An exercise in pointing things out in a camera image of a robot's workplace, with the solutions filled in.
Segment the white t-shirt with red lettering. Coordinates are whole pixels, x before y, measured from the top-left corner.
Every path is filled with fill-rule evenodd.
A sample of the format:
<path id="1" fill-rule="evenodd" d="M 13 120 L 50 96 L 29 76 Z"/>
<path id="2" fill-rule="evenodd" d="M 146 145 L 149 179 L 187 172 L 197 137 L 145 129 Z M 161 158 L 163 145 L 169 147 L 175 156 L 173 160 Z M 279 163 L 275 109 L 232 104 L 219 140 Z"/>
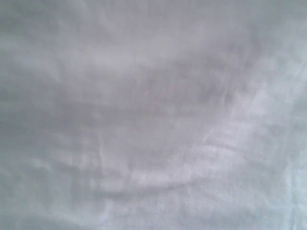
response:
<path id="1" fill-rule="evenodd" d="M 3 0 L 3 230 L 304 230 L 304 0 Z"/>

